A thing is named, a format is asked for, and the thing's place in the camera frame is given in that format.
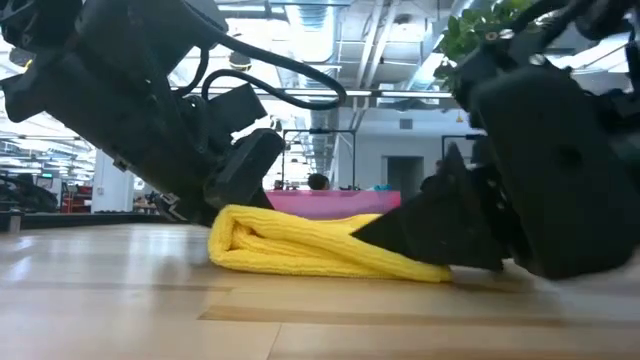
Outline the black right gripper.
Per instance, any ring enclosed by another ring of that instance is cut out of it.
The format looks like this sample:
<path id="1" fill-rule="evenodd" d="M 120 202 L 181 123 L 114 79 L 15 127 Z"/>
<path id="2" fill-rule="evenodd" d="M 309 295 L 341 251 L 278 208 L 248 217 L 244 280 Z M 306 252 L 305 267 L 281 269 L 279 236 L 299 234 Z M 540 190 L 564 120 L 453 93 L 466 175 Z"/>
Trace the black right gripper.
<path id="1" fill-rule="evenodd" d="M 546 49 L 569 27 L 590 40 L 627 33 L 639 66 L 635 1 L 536 1 L 484 23 L 454 71 L 453 94 L 485 131 L 516 233 L 510 258 L 547 279 L 619 268 L 639 244 L 639 95 L 585 90 Z M 454 144 L 424 189 L 353 233 L 419 262 L 503 270 L 503 247 Z"/>

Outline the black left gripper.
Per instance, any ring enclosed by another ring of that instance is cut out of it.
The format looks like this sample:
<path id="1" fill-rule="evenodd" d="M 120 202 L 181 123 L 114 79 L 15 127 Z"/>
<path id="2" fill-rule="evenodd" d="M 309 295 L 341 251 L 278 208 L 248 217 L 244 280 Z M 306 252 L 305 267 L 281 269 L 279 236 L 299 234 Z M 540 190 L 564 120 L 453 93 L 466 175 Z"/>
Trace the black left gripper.
<path id="1" fill-rule="evenodd" d="M 283 138 L 264 128 L 233 139 L 265 113 L 255 92 L 207 98 L 169 82 L 227 30 L 212 1 L 6 0 L 2 38 L 33 59 L 2 80 L 5 111 L 15 123 L 52 116 L 153 186 L 172 219 L 207 226 L 230 204 L 272 209 L 263 178 Z"/>

